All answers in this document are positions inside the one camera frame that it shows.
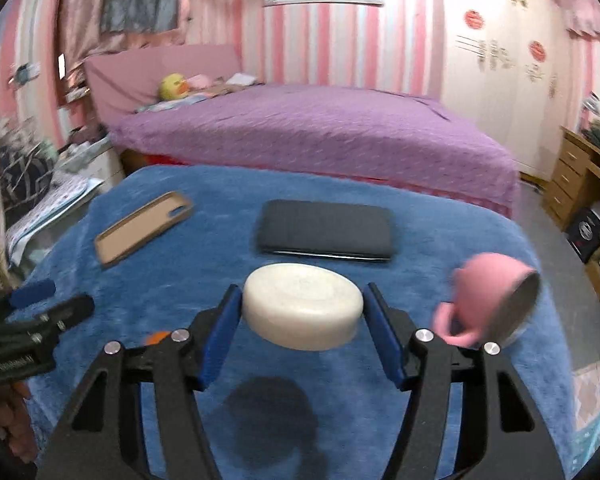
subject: blue fuzzy rug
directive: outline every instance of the blue fuzzy rug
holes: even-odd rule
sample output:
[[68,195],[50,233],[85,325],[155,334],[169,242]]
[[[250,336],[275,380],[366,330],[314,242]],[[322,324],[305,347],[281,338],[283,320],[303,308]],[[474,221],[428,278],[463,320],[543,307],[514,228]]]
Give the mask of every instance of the blue fuzzy rug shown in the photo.
[[[165,192],[195,204],[176,225],[120,264],[103,270],[93,239]],[[242,286],[259,266],[295,261],[257,254],[254,228],[262,204],[274,198],[363,203],[391,209],[398,255],[389,264],[311,262],[362,287],[376,282],[387,302],[429,326],[440,301],[452,299],[453,269],[471,256],[499,252],[538,267],[516,224],[487,209],[385,186],[306,174],[240,168],[152,167],[91,204],[30,280],[52,278],[53,301],[78,292],[94,297],[94,317],[63,336],[58,369],[30,380],[30,410],[42,442],[104,343],[141,345],[158,330],[188,326],[215,306],[231,283]],[[571,458],[573,396],[569,353],[551,292],[544,286],[528,330],[506,350],[554,438],[563,464]],[[220,378],[197,396],[212,450],[225,480],[377,480],[389,459],[408,396],[384,374],[368,329],[326,352],[298,352],[266,342],[242,323]],[[455,387],[439,468],[452,470],[461,396]],[[156,474],[164,475],[153,407],[145,407],[146,439]]]

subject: tan phone case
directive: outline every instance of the tan phone case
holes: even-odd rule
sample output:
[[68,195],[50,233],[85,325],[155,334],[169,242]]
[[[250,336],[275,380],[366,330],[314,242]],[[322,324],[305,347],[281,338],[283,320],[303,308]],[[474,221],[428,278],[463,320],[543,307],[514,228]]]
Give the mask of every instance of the tan phone case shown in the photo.
[[191,215],[193,204],[170,191],[101,232],[95,239],[100,263],[110,267]]

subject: metal screw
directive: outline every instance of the metal screw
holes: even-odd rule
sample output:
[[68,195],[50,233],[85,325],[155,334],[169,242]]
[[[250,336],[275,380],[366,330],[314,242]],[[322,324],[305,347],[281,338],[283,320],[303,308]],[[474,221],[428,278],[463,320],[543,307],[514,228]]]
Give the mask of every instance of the metal screw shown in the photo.
[[416,331],[416,339],[418,341],[422,341],[423,343],[428,343],[433,339],[433,332],[431,330],[427,330],[426,328],[421,328]]
[[498,355],[500,353],[500,346],[497,343],[489,341],[484,344],[484,351],[489,355]]
[[122,345],[118,341],[109,341],[106,345],[104,345],[104,353],[113,355],[120,352]]
[[187,339],[189,339],[189,330],[186,328],[179,328],[171,332],[171,339],[176,343],[184,343]]

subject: mug handle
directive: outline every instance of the mug handle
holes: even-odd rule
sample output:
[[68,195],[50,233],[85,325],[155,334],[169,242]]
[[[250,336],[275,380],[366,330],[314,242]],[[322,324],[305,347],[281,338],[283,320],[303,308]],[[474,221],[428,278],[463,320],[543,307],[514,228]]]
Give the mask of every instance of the mug handle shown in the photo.
[[456,306],[453,303],[440,303],[433,314],[432,330],[440,336],[445,343],[453,346],[471,348],[476,345],[480,339],[481,330],[466,330],[458,335],[451,335],[451,322],[456,313]]

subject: white wardrobe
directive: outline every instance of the white wardrobe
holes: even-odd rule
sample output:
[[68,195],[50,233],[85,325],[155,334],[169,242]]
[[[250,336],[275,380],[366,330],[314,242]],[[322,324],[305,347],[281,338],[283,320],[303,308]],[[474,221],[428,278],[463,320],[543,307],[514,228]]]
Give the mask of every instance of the white wardrobe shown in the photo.
[[570,86],[569,37],[551,0],[445,0],[442,102],[551,179]]

